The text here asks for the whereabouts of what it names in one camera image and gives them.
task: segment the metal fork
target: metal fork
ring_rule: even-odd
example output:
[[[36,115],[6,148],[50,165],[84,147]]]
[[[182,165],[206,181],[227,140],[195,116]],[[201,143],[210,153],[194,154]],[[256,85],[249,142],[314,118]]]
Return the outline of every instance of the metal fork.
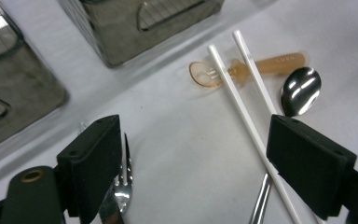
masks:
[[[115,198],[121,214],[124,214],[131,201],[132,195],[132,171],[131,171],[131,156],[130,147],[127,140],[127,135],[124,133],[124,139],[126,142],[126,151],[120,166],[120,173],[115,177]]]

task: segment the white table surface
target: white table surface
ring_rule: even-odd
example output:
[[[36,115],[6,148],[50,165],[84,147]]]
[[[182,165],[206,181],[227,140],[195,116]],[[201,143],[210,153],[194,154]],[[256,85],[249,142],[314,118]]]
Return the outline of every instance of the white table surface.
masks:
[[[322,92],[297,119],[358,155],[358,1],[226,0],[219,13],[114,69],[56,1],[0,2],[70,93],[66,105],[0,144],[0,200],[14,174],[55,166],[79,122],[119,114],[133,162],[126,223],[247,223],[266,169],[226,89],[202,88],[188,73],[191,62],[211,62],[209,44],[227,65],[240,58],[231,37],[236,29],[256,59],[308,52]],[[280,110],[284,77],[264,81]],[[268,111],[255,84],[239,91],[267,141]],[[291,195],[304,223],[315,223]],[[344,223],[347,214],[342,208],[328,223]],[[273,189],[265,223],[291,222]]]

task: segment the metal spoon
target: metal spoon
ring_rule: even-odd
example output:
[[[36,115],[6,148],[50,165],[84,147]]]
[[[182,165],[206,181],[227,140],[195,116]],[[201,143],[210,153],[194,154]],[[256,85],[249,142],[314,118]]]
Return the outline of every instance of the metal spoon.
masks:
[[[302,67],[290,75],[283,84],[281,106],[285,116],[304,114],[309,110],[321,91],[322,81],[313,68]]]
[[[284,82],[281,90],[281,106],[285,116],[293,117],[308,111],[321,91],[322,81],[313,68],[295,70]],[[257,197],[251,224],[263,223],[272,179],[266,175]]]

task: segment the translucent orange spoon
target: translucent orange spoon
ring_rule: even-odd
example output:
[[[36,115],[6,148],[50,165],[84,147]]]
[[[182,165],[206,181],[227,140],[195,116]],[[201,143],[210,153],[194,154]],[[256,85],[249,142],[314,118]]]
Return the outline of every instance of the translucent orange spoon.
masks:
[[[263,75],[288,75],[297,68],[308,65],[309,57],[304,51],[298,53],[283,54],[256,62],[255,65]],[[206,62],[193,62],[189,66],[190,75],[193,80],[203,87],[217,87],[223,83],[222,78],[214,66]],[[243,85],[250,75],[248,66],[241,63],[238,59],[231,61],[228,68],[231,77]]]

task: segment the spoon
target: spoon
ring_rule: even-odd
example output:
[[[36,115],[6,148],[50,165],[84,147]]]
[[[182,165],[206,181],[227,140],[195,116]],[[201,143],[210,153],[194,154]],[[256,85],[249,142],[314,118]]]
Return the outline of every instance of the spoon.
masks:
[[[287,75],[299,67],[306,66],[308,61],[307,52],[302,51],[268,58],[255,64],[261,74]],[[189,66],[189,71],[193,80],[200,86],[212,88],[220,86],[223,83],[219,73],[210,63],[193,62]],[[241,63],[238,59],[231,61],[228,73],[241,85],[245,83],[250,75],[248,66],[245,63]]]
[[[321,91],[322,81],[313,68],[302,67],[286,79],[281,91],[281,106],[285,116],[293,117],[309,110]]]
[[[283,114],[293,117],[307,112],[318,98],[321,87],[321,77],[315,69],[302,67],[295,70],[281,88]],[[270,175],[266,174],[250,221],[252,224],[263,223],[271,182]]]

